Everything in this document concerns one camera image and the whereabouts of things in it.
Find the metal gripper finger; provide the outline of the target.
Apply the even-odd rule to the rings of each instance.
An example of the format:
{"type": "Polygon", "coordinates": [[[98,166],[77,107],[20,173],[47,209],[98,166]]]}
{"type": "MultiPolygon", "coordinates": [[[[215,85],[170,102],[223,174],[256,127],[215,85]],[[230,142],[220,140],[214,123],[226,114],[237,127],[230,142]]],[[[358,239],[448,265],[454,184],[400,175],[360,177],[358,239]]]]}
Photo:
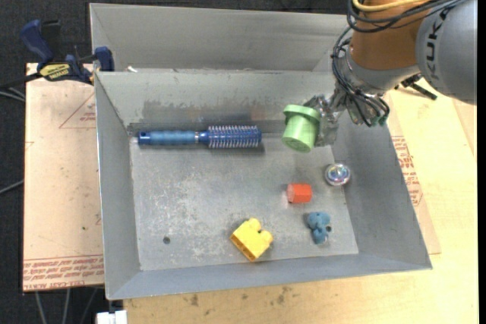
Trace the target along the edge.
{"type": "Polygon", "coordinates": [[[337,131],[339,123],[329,118],[322,118],[320,120],[316,140],[314,142],[315,147],[330,146],[333,145],[337,138],[337,131]]]}
{"type": "Polygon", "coordinates": [[[326,109],[326,99],[324,95],[316,95],[305,102],[304,106],[316,111],[324,111],[326,109]]]}

